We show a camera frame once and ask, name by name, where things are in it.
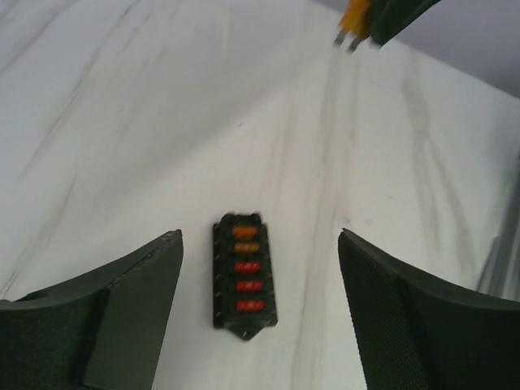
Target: orange rectangle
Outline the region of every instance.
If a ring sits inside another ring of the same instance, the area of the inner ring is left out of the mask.
[[[258,242],[237,242],[235,244],[236,254],[255,254],[260,250]]]
[[[251,240],[257,232],[256,226],[234,226],[232,229],[233,237],[237,240]]]

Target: tabletop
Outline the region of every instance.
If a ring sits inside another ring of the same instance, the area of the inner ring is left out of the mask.
[[[363,389],[336,242],[349,228],[474,287],[520,101],[391,42],[352,54],[303,0],[0,2],[0,298],[174,229],[154,390]],[[211,225],[268,224],[279,324],[211,325]]]

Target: table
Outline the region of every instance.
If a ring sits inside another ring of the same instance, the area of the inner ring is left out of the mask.
[[[349,228],[473,287],[520,102],[408,47],[332,48],[303,0],[0,3],[0,298],[180,228],[154,390],[362,389],[336,254]],[[259,210],[279,324],[211,326],[211,224]]]

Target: red rectangle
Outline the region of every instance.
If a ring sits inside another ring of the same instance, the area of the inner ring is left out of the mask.
[[[257,313],[264,307],[264,301],[238,301],[236,303],[236,311],[239,313]]]
[[[260,271],[260,262],[236,262],[235,272],[254,274]]]
[[[236,290],[243,293],[262,291],[263,282],[261,280],[241,280],[240,282],[236,282]]]

